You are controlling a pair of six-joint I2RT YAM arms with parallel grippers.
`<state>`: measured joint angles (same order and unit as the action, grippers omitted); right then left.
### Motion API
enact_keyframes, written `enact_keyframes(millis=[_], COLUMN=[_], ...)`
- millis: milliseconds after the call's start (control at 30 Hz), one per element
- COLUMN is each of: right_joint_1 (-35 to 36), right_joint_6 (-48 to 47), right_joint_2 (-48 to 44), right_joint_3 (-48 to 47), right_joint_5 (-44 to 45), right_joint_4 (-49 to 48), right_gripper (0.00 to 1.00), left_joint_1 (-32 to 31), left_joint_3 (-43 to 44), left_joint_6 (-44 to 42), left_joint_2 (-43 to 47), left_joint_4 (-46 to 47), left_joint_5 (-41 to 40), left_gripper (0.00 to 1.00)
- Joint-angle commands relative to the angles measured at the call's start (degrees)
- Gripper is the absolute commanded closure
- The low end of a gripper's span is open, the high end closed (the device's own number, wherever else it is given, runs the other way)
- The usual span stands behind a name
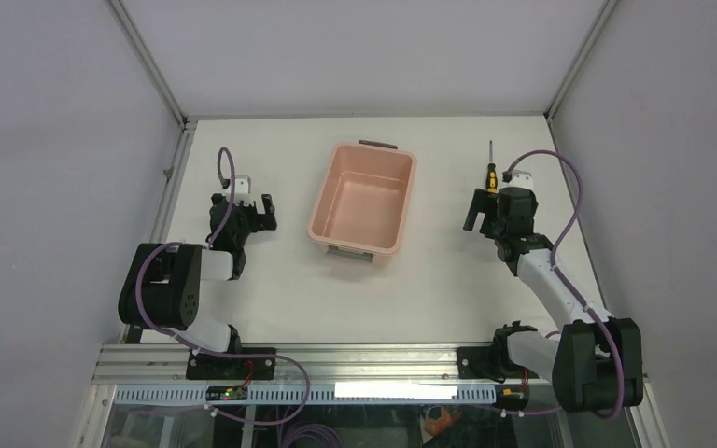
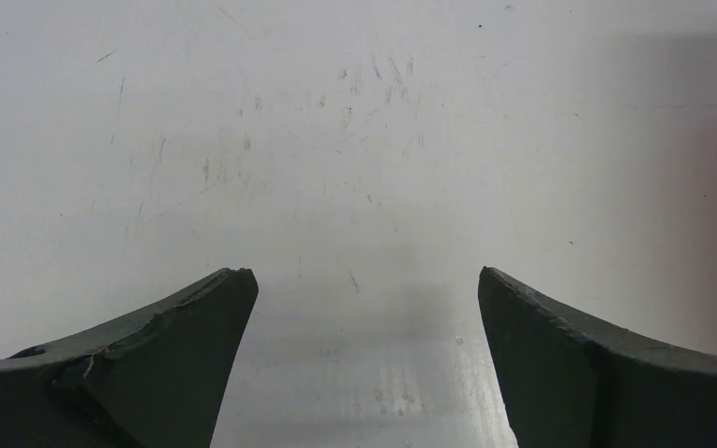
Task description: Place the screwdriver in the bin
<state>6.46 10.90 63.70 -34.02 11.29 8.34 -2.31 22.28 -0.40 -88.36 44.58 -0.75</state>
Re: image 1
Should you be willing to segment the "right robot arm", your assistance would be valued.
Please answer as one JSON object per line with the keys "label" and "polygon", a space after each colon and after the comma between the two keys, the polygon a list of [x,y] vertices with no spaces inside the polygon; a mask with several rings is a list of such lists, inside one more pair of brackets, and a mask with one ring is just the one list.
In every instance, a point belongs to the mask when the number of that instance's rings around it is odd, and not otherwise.
{"label": "right robot arm", "polygon": [[552,385],[562,410],[611,419],[643,400],[640,329],[583,296],[560,268],[556,246],[534,231],[537,208],[530,189],[476,189],[463,228],[495,243],[499,260],[540,300],[557,335],[505,324],[488,345],[457,349],[458,375],[502,383],[533,373]]}

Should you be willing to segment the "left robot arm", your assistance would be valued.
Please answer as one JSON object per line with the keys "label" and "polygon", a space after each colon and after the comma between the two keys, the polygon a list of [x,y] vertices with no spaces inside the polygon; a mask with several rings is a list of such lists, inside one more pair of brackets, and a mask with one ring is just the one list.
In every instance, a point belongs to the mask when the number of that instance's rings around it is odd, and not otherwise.
{"label": "left robot arm", "polygon": [[277,229],[270,194],[261,196],[262,210],[254,201],[231,202],[216,193],[209,210],[214,243],[143,243],[118,298],[122,323],[155,330],[188,346],[193,354],[226,353],[241,357],[237,329],[199,310],[203,282],[235,281],[246,266],[246,242],[253,233]]}

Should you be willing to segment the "black yellow screwdriver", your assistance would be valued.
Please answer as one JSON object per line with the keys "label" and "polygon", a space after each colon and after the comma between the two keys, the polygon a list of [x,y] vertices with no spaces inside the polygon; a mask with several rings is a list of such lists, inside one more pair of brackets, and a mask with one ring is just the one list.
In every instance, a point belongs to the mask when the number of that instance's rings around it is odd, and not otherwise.
{"label": "black yellow screwdriver", "polygon": [[485,187],[488,192],[496,194],[498,191],[498,179],[497,168],[494,158],[494,144],[492,140],[488,142],[488,158],[489,160],[487,164],[487,178],[485,182]]}

